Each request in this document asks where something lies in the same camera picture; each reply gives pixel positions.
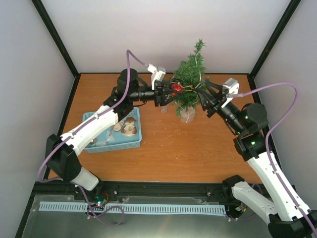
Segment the red ball ornament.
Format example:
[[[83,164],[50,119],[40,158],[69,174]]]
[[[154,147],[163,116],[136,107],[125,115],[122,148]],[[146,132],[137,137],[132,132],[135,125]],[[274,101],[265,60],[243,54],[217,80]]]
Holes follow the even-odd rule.
[[[174,91],[177,91],[177,92],[183,92],[183,87],[182,87],[182,85],[180,84],[180,82],[173,83],[173,84],[171,85],[171,89],[174,90]]]

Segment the snowman ornament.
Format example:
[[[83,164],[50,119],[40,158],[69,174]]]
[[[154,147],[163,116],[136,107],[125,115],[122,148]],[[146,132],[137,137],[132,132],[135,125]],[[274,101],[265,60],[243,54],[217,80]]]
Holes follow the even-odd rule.
[[[121,133],[124,136],[134,136],[137,133],[135,122],[136,120],[133,117],[128,117],[124,121],[124,125],[122,127]]]

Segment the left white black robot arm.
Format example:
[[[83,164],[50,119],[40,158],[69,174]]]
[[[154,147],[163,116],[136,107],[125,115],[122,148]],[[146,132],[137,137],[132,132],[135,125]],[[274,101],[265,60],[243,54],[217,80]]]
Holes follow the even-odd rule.
[[[91,199],[99,199],[103,187],[96,175],[82,167],[78,156],[102,132],[124,119],[137,101],[153,101],[155,106],[165,106],[182,94],[164,81],[163,68],[154,70],[151,83],[147,84],[134,69],[124,69],[117,79],[117,86],[99,109],[74,129],[57,136],[52,134],[46,144],[46,165],[59,179],[85,189]]]

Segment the beige wooden heart ornament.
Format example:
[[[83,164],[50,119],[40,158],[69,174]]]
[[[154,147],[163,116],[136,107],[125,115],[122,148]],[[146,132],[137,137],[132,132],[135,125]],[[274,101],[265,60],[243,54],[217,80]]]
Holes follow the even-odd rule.
[[[114,130],[115,132],[119,132],[119,131],[122,130],[123,125],[124,125],[124,121],[117,122],[117,123],[113,126],[113,130]]]

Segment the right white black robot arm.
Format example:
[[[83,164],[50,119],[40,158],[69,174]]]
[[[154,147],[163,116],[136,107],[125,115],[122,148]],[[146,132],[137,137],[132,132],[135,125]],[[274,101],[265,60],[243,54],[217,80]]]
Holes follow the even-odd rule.
[[[260,103],[248,103],[238,109],[232,99],[244,97],[239,83],[230,78],[223,85],[209,80],[205,89],[195,88],[203,111],[211,117],[218,114],[236,136],[234,146],[244,161],[256,172],[269,194],[269,198],[254,190],[238,175],[225,179],[224,196],[237,199],[253,210],[266,224],[273,238],[305,238],[317,233],[317,212],[297,194],[269,145],[271,131],[263,135],[268,126],[267,111]]]

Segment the clear plastic battery box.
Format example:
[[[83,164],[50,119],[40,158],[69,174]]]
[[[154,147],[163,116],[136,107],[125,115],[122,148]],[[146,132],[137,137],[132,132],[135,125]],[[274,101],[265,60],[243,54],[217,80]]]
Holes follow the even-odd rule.
[[[168,112],[168,105],[165,105],[161,108],[161,113],[165,114]]]

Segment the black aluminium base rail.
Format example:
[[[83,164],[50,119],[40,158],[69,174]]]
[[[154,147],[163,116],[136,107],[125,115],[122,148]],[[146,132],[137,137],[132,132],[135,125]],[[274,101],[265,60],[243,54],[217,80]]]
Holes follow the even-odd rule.
[[[102,181],[97,191],[85,192],[89,201],[108,198],[109,201],[122,202],[128,197],[180,197],[201,199],[208,203],[233,205],[240,202],[228,200],[220,183],[172,183],[172,182],[135,182],[135,181]],[[73,195],[76,200],[83,200],[80,189],[74,185],[55,180],[47,183],[36,182],[32,195]]]

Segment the blue plastic basket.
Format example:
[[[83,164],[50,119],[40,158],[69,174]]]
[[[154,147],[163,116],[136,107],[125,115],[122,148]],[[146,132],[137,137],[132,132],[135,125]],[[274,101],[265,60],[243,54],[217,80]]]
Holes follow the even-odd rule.
[[[133,117],[136,120],[137,133],[134,136],[124,136],[121,131],[115,132],[113,126],[111,126],[95,138],[97,140],[95,144],[88,144],[84,150],[88,153],[100,153],[140,147],[142,130],[139,109],[135,107],[123,121],[128,117]]]

